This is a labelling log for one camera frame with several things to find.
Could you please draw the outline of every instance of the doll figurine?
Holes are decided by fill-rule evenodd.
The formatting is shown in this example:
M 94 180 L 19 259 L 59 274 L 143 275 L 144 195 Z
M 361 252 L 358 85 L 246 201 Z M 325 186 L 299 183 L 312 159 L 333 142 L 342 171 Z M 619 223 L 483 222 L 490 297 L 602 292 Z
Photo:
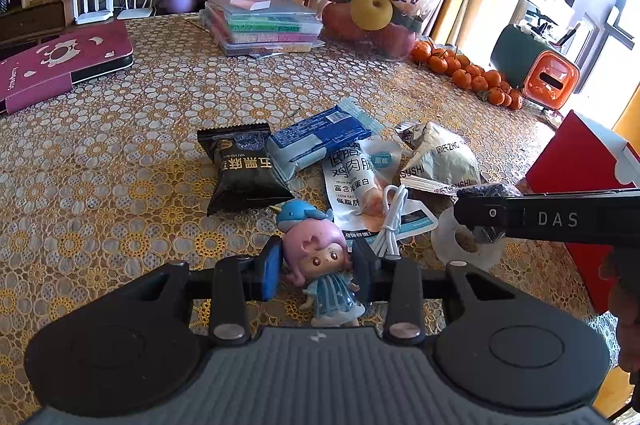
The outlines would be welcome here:
M 301 311 L 314 309 L 311 325 L 331 328 L 357 326 L 365 309 L 353 296 L 359 287 L 353 276 L 341 271 L 351 268 L 347 243 L 340 228 L 327 219 L 304 219 L 282 238 L 284 258 L 294 286 L 302 287 L 306 302 Z

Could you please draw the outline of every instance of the blue snack package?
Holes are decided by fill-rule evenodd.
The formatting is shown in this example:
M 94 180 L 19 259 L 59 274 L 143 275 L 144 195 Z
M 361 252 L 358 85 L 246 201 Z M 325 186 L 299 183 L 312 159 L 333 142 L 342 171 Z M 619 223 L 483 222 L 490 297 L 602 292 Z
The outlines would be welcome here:
M 383 126 L 350 100 L 271 134 L 267 152 L 284 180 L 354 141 L 377 134 Z

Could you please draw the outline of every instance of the charging cable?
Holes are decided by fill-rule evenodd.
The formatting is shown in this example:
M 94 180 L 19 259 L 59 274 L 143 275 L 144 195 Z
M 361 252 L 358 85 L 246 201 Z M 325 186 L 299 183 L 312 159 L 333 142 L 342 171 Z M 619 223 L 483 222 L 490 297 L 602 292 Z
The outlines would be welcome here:
M 391 191 L 394 191 L 396 195 L 389 205 L 389 192 Z M 373 246 L 371 246 L 373 253 L 378 257 L 400 257 L 396 234 L 400 230 L 400 217 L 408 196 L 409 190 L 404 185 L 389 185 L 382 191 L 382 210 L 385 214 L 385 221 L 373 242 Z

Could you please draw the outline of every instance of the lace tablecloth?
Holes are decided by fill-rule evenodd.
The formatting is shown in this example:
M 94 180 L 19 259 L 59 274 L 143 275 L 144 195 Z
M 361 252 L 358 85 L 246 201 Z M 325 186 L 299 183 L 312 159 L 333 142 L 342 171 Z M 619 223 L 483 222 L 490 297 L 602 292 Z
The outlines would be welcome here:
M 272 130 L 350 97 L 382 122 L 386 137 L 406 120 L 434 120 L 468 138 L 489 180 L 515 183 L 551 131 L 523 109 L 482 103 L 426 69 L 328 46 L 263 60 L 226 58 L 186 18 L 129 21 L 132 68 L 0 119 L 0 424 L 38 408 L 23 352 L 49 322 L 158 267 L 186 259 L 210 267 L 235 253 L 258 253 L 276 231 L 274 214 L 249 210 L 206 217 L 215 172 L 196 130 L 268 121 Z M 321 168 L 289 182 L 327 208 Z M 442 268 L 428 236 L 404 253 Z M 614 319 L 594 317 L 564 245 L 509 245 L 493 273 L 588 320 L 617 355 Z M 251 303 L 252 326 L 306 321 L 300 293 L 282 289 Z M 206 332 L 209 301 L 196 301 L 191 326 Z M 425 302 L 432 333 L 444 326 L 439 302 Z M 385 305 L 362 318 L 380 325 Z

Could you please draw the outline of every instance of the red box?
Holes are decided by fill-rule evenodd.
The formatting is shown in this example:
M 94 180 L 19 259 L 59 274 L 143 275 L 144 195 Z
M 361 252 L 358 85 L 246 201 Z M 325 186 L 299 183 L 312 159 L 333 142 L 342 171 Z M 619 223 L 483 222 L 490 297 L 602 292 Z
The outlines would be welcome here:
M 640 185 L 640 158 L 623 137 L 570 111 L 526 178 L 537 194 L 635 188 Z M 598 267 L 611 247 L 575 243 L 566 247 L 593 307 L 606 312 L 613 282 L 600 279 Z

